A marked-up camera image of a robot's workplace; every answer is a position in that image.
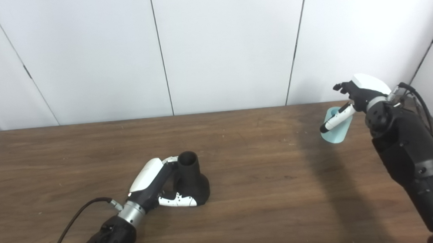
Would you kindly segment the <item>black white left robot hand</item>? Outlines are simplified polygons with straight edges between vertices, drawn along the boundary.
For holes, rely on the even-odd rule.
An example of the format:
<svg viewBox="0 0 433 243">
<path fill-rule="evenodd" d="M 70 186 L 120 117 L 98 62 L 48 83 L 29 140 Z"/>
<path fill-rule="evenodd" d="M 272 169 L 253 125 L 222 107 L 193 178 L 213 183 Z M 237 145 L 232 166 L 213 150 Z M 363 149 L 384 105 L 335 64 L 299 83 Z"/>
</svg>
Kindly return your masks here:
<svg viewBox="0 0 433 243">
<path fill-rule="evenodd" d="M 178 156 L 165 160 L 153 158 L 142 168 L 132 183 L 127 200 L 138 205 L 138 210 L 145 213 L 159 205 L 167 207 L 197 207 L 192 196 L 182 195 L 178 190 L 163 190 L 167 180 L 178 171 Z"/>
</svg>

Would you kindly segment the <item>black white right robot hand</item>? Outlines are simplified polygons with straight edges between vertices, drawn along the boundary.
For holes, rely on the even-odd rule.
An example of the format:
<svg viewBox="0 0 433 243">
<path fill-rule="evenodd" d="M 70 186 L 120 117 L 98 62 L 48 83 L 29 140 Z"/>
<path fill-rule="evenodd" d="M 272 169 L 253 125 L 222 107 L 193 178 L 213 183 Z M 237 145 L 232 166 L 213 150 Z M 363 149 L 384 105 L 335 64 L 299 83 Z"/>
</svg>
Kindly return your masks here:
<svg viewBox="0 0 433 243">
<path fill-rule="evenodd" d="M 378 101 L 385 101 L 392 92 L 379 78 L 361 73 L 354 74 L 349 82 L 335 84 L 333 90 L 347 94 L 350 101 L 320 126 L 319 131 L 322 134 L 333 130 L 356 112 L 367 112 L 369 107 Z"/>
</svg>

